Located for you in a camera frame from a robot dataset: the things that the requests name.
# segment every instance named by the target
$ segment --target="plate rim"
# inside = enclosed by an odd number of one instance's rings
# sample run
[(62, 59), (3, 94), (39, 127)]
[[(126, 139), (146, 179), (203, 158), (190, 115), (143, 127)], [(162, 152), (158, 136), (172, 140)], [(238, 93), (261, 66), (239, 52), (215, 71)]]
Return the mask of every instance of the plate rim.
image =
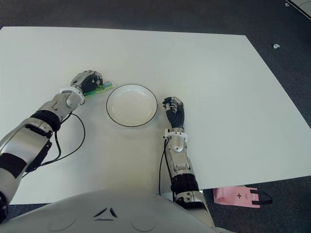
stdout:
[[(147, 122), (145, 122), (145, 123), (143, 123), (143, 124), (141, 124), (141, 125), (134, 125), (134, 126), (122, 125), (122, 124), (116, 122), (116, 121), (111, 117), (111, 115), (109, 114), (109, 111), (108, 111), (107, 104), (108, 104), (108, 100), (109, 100), (111, 94), (112, 94), (115, 90), (119, 89), (120, 87), (122, 87), (122, 86), (128, 86), (128, 85), (142, 86), (142, 87), (146, 88), (148, 91), (150, 91), (150, 92), (153, 94), (153, 96), (155, 97), (155, 103), (156, 103), (155, 113), (154, 113), (154, 115), (152, 116), (152, 118), (150, 118), (150, 120), (148, 120)], [(109, 96), (108, 96), (108, 98), (107, 98), (107, 100), (106, 100), (106, 111), (107, 111), (108, 116), (110, 117), (110, 119), (112, 119), (112, 120), (113, 120), (115, 123), (117, 123), (118, 125), (122, 125), (122, 126), (124, 126), (124, 127), (129, 127), (129, 128), (142, 126), (142, 125), (147, 124), (149, 121), (151, 121), (151, 120), (155, 117), (155, 115), (156, 115), (156, 113), (157, 113), (157, 100), (156, 100), (156, 96), (154, 95), (154, 93), (153, 93), (149, 88), (147, 88), (147, 87), (145, 87), (145, 86), (143, 86), (143, 85), (135, 84), (135, 83), (124, 84), (124, 85), (118, 86), (117, 88), (115, 88), (115, 89), (109, 94)]]

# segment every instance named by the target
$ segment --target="green object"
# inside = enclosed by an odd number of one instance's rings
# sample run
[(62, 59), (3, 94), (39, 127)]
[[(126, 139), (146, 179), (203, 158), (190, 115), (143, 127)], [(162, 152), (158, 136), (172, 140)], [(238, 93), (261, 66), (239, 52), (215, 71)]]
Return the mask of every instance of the green object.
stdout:
[(85, 92), (85, 97), (94, 96), (95, 94), (105, 92), (107, 90), (110, 90), (114, 88), (113, 84), (111, 82), (105, 82), (103, 85), (98, 85), (97, 88), (94, 91)]

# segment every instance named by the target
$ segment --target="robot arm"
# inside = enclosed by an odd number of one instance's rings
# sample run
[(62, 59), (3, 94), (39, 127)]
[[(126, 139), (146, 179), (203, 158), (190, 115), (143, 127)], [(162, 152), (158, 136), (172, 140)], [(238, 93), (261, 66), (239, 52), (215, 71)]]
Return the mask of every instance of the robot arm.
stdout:
[(84, 93), (103, 84), (100, 73), (79, 73), (70, 87), (63, 88), (0, 141), (0, 222), (7, 216), (22, 175), (36, 169), (52, 146), (50, 138), (60, 129), (61, 121), (84, 104)]
[(164, 138), (169, 139), (166, 146), (167, 164), (171, 176), (171, 190), (175, 202), (185, 209), (204, 208), (207, 205), (199, 191), (193, 167), (187, 156), (188, 136), (184, 130), (184, 104), (177, 97), (166, 98), (163, 102), (172, 129), (166, 129)]

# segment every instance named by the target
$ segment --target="pink paper bag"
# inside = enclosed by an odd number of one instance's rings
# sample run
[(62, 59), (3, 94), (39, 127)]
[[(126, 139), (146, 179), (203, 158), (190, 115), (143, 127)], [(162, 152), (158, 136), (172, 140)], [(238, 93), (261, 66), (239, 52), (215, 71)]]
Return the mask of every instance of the pink paper bag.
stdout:
[(260, 205), (254, 205), (252, 203), (252, 201), (259, 201), (258, 194), (251, 193), (250, 190), (257, 189), (240, 186), (214, 188), (214, 202), (220, 205), (260, 208)]

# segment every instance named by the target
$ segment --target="white plate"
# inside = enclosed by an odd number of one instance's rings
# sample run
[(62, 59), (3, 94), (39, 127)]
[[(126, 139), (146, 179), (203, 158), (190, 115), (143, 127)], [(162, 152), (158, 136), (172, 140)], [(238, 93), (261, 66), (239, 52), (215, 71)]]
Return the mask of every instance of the white plate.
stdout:
[(111, 92), (106, 108), (114, 122), (135, 127), (146, 124), (155, 116), (157, 102), (154, 94), (146, 87), (128, 84)]

